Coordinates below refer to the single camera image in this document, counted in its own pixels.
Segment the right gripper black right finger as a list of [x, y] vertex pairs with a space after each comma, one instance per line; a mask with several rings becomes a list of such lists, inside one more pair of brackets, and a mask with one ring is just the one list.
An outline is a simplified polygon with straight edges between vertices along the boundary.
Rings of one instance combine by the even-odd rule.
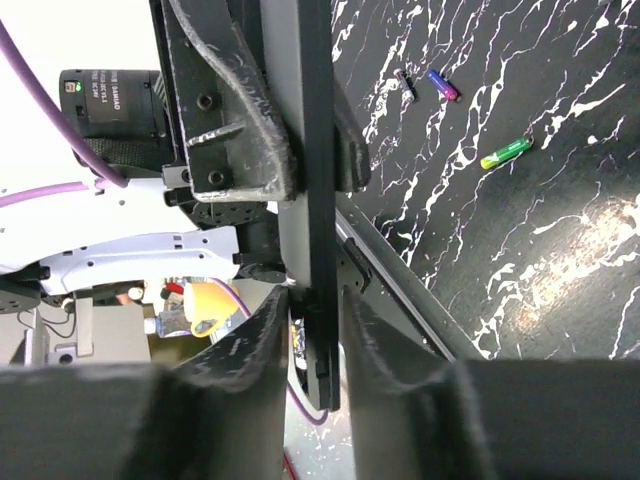
[[635, 360], [442, 359], [343, 295], [360, 479], [635, 479]]

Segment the green yellow AAA battery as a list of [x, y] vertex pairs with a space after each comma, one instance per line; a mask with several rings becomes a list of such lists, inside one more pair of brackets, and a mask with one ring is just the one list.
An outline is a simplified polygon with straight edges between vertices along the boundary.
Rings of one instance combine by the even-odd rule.
[[485, 170], [492, 169], [504, 162], [516, 158], [521, 153], [529, 150], [533, 146], [533, 144], [533, 137], [520, 137], [517, 140], [514, 140], [509, 145], [502, 147], [501, 149], [498, 149], [490, 155], [482, 158], [480, 160], [480, 166]]

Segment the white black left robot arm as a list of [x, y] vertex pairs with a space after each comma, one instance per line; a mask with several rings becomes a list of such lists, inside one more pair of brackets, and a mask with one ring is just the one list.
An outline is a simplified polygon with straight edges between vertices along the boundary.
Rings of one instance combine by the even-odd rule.
[[335, 200], [369, 158], [331, 62], [327, 1], [152, 1], [159, 69], [71, 69], [57, 125], [83, 180], [12, 192], [1, 310], [164, 276], [273, 276], [332, 315]]

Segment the black remote control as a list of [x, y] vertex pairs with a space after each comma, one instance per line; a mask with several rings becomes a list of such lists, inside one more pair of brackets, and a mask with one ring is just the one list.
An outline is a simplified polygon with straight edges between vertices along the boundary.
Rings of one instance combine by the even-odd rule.
[[331, 4], [261, 4], [270, 90], [289, 132], [299, 192], [278, 206], [291, 314], [305, 324], [307, 397], [340, 406]]

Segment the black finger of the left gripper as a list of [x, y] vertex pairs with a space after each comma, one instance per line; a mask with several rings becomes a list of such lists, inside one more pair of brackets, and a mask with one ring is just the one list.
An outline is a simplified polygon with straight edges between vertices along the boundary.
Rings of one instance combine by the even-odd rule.
[[371, 180], [369, 149], [337, 79], [333, 80], [333, 101], [336, 190], [359, 192]]

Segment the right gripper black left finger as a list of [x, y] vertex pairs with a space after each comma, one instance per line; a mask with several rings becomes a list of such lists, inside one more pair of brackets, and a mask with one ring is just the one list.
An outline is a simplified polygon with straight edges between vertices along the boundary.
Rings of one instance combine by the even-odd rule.
[[5, 479], [278, 479], [288, 363], [286, 288], [185, 363], [1, 373]]

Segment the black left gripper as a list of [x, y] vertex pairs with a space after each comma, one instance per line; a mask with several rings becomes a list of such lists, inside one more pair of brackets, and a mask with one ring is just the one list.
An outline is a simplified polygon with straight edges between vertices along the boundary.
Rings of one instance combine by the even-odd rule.
[[225, 1], [149, 3], [175, 167], [201, 202], [286, 201], [295, 163]]

